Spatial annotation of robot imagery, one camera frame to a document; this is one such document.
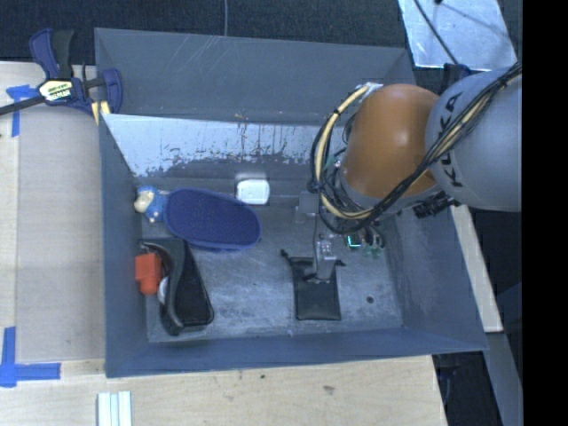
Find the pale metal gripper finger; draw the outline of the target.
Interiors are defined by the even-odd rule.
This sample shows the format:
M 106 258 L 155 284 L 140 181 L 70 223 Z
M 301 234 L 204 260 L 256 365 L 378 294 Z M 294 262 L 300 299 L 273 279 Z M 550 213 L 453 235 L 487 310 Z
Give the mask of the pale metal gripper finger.
M 320 241 L 316 241 L 313 244 L 313 251 L 312 270 L 305 273 L 304 280 L 308 282 L 324 282 L 325 278 L 323 277 L 323 272 L 325 257 L 324 249 Z
M 323 280 L 330 280 L 335 269 L 337 257 L 331 241 L 323 241 Z

